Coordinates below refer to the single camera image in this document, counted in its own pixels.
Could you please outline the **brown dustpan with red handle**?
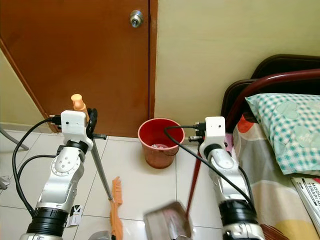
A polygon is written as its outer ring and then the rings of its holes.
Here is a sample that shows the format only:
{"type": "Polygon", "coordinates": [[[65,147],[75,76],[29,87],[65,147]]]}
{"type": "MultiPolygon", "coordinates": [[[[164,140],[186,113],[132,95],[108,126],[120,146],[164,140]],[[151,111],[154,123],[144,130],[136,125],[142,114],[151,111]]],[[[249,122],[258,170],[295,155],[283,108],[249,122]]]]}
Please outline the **brown dustpan with red handle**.
{"type": "Polygon", "coordinates": [[[143,221],[147,240],[193,240],[194,231],[190,210],[200,169],[201,162],[196,159],[186,207],[179,201],[172,201],[144,213],[143,221]]]}

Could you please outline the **orange broom with metal handle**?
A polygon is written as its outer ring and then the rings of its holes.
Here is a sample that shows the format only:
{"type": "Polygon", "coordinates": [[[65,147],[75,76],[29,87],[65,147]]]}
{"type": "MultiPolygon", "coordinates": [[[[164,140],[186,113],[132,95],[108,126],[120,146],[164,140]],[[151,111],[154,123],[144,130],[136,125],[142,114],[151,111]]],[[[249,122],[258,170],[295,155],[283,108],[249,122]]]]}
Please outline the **orange broom with metal handle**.
{"type": "MultiPolygon", "coordinates": [[[[89,115],[87,112],[87,106],[83,101],[83,97],[81,94],[73,94],[71,96],[71,102],[73,103],[73,109],[75,111],[84,112],[86,114],[86,121],[89,123],[89,115]]],[[[122,199],[122,181],[119,176],[112,180],[112,186],[109,186],[107,183],[107,178],[105,174],[105,170],[102,165],[102,160],[98,149],[91,149],[91,154],[94,159],[94,164],[97,169],[97,173],[100,176],[100,180],[102,181],[102,185],[105,189],[107,197],[110,202],[110,227],[112,233],[112,240],[123,240],[124,235],[124,227],[122,224],[122,219],[119,216],[119,206],[123,204],[122,199]]]]}

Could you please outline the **red plastic bucket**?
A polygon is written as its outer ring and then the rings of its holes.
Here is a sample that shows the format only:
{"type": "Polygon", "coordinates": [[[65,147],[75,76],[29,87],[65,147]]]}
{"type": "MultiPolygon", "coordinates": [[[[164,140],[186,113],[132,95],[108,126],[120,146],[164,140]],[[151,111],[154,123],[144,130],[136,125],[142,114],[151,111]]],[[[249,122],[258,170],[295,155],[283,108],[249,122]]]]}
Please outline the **red plastic bucket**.
{"type": "Polygon", "coordinates": [[[179,126],[173,119],[153,118],[142,123],[137,137],[142,144],[144,158],[154,169],[166,169],[175,159],[180,146],[164,133],[165,128],[179,126]]]}

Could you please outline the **brown wooden door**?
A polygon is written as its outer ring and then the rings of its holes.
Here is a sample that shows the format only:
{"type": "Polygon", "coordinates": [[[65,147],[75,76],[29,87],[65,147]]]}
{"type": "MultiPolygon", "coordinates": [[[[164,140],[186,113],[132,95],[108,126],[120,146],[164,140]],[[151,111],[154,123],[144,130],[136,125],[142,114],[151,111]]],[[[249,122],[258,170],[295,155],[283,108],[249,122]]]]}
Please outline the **brown wooden door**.
{"type": "Polygon", "coordinates": [[[98,110],[96,132],[136,137],[151,116],[151,0],[0,0],[0,43],[42,115],[98,110]],[[130,24],[140,10],[144,22],[130,24]]]}

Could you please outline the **grey metal furniture leg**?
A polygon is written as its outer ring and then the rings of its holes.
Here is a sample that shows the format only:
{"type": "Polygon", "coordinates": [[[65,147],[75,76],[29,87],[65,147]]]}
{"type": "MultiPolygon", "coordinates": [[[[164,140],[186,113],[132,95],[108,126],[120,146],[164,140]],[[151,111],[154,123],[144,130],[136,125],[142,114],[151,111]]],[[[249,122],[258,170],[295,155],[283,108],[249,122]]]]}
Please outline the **grey metal furniture leg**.
{"type": "Polygon", "coordinates": [[[24,150],[28,151],[29,148],[27,146],[25,146],[25,144],[20,144],[20,142],[18,140],[16,140],[16,138],[12,137],[9,133],[7,133],[6,130],[4,130],[3,128],[0,128],[0,133],[6,137],[9,141],[13,142],[14,144],[16,144],[16,146],[19,146],[21,148],[23,148],[24,150]]]}

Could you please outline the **green checkered pillow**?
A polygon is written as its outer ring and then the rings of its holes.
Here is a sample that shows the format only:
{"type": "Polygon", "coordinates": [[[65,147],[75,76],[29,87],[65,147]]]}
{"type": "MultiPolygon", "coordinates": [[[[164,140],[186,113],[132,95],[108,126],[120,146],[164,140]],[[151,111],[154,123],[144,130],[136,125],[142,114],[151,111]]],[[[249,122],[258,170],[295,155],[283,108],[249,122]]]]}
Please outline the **green checkered pillow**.
{"type": "Polygon", "coordinates": [[[259,93],[245,100],[282,173],[320,176],[320,94],[259,93]]]}

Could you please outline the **silver door knob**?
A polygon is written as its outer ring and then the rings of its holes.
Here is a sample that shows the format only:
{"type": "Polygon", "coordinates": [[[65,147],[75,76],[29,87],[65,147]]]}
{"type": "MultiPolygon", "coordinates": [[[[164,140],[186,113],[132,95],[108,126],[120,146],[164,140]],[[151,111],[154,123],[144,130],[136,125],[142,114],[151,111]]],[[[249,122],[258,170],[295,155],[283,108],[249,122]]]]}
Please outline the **silver door knob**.
{"type": "Polygon", "coordinates": [[[140,10],[133,10],[129,16],[130,25],[139,28],[144,23],[144,14],[140,10]]]}

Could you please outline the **grey robot left foot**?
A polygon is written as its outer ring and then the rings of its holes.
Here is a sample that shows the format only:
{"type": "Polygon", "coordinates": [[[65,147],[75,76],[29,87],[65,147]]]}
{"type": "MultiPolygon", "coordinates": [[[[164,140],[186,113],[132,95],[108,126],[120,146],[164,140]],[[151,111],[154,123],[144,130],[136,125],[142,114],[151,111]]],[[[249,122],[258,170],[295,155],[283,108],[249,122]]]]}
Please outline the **grey robot left foot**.
{"type": "Polygon", "coordinates": [[[112,233],[110,230],[96,231],[91,237],[92,240],[112,240],[112,233]]]}

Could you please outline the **dark wooden bed headboard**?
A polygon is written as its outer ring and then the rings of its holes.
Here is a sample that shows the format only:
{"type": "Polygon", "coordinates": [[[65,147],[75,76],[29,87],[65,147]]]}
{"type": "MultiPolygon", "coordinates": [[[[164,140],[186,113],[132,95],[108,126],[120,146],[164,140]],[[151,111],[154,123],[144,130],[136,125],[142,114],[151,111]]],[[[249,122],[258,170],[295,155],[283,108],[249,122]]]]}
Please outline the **dark wooden bed headboard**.
{"type": "Polygon", "coordinates": [[[254,69],[250,78],[238,80],[227,87],[222,99],[221,116],[227,116],[240,92],[255,80],[272,74],[289,73],[311,69],[320,69],[320,56],[276,54],[265,58],[254,69]]]}

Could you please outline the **white printed book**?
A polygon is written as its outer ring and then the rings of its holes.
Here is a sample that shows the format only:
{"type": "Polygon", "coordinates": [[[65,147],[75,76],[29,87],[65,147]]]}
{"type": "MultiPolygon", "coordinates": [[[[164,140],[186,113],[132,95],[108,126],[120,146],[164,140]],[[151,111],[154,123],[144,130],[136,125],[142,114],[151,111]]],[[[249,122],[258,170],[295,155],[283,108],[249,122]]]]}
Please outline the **white printed book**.
{"type": "Polygon", "coordinates": [[[291,181],[320,237],[320,178],[293,177],[291,181]]]}

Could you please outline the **red curved bed rail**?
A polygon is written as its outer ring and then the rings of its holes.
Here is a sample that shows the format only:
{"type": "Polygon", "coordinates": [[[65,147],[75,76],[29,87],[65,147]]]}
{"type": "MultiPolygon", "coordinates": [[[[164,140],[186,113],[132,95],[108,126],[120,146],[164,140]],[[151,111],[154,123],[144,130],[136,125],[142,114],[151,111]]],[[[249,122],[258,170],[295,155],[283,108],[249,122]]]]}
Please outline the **red curved bed rail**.
{"type": "Polygon", "coordinates": [[[227,133],[231,134],[242,118],[252,123],[258,122],[245,99],[263,93],[320,96],[320,68],[275,73],[232,83],[224,93],[221,106],[227,133]]]}

